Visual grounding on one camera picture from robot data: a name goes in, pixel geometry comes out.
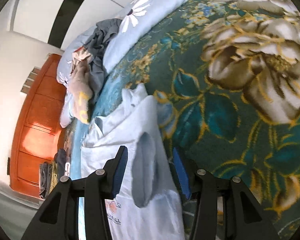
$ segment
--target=black panel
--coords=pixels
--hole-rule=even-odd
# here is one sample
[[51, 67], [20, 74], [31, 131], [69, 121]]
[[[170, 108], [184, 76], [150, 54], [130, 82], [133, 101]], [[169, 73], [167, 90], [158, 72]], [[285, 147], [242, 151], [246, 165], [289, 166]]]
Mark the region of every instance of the black panel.
[[54, 20], [48, 43], [61, 48], [68, 28], [84, 0], [64, 0]]

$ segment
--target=orange leather panel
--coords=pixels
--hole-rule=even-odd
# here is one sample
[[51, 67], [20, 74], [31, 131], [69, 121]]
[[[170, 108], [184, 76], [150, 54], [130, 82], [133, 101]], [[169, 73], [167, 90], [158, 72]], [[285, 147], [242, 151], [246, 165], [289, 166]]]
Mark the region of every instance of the orange leather panel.
[[64, 141], [59, 124], [66, 88], [56, 80], [61, 56], [52, 54], [42, 66], [23, 103], [11, 157], [10, 187], [39, 197], [39, 164], [53, 160]]

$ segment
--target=floral blanket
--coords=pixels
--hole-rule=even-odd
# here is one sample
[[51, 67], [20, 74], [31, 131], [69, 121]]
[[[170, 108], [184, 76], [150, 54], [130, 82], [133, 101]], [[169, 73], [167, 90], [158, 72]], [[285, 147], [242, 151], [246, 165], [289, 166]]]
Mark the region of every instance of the floral blanket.
[[[175, 146], [215, 176], [240, 176], [279, 236], [300, 224], [300, 13], [290, 0], [189, 0], [110, 74], [93, 115], [144, 82]], [[184, 201], [189, 234], [196, 203]]]

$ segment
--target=blue gripper pad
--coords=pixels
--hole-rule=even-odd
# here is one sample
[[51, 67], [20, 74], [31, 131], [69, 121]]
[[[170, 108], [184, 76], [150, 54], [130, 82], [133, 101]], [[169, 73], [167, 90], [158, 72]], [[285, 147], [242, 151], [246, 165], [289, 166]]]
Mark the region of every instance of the blue gripper pad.
[[114, 176], [113, 176], [113, 184], [112, 184], [112, 195], [116, 197], [116, 195], [120, 192], [124, 172], [126, 170], [128, 162], [128, 149], [127, 147], [124, 147], [124, 150], [122, 152], [122, 155], [120, 157], [118, 166], [115, 170]]
[[189, 200], [191, 197], [191, 190], [190, 190], [188, 174], [186, 172], [186, 169], [181, 161], [181, 158], [176, 148], [173, 149], [172, 154], [173, 154], [173, 164], [177, 172], [182, 193]]

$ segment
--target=silver bolt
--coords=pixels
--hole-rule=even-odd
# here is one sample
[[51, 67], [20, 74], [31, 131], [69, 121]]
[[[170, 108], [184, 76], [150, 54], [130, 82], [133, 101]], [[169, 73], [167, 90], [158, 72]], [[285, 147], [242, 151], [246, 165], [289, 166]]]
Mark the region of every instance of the silver bolt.
[[98, 170], [96, 170], [96, 174], [97, 175], [103, 175], [103, 174], [105, 174], [105, 170], [104, 169], [98, 169]]
[[62, 176], [62, 177], [60, 178], [60, 181], [61, 181], [62, 183], [66, 183], [68, 180], [69, 180], [69, 177], [68, 177], [68, 176]]
[[203, 176], [203, 175], [206, 175], [207, 172], [206, 172], [204, 169], [198, 169], [198, 170], [197, 170], [197, 173], [198, 173], [199, 175]]
[[240, 177], [238, 177], [238, 176], [234, 176], [234, 177], [232, 178], [232, 180], [233, 180], [233, 182], [235, 182], [235, 183], [239, 183], [239, 182], [241, 181]]

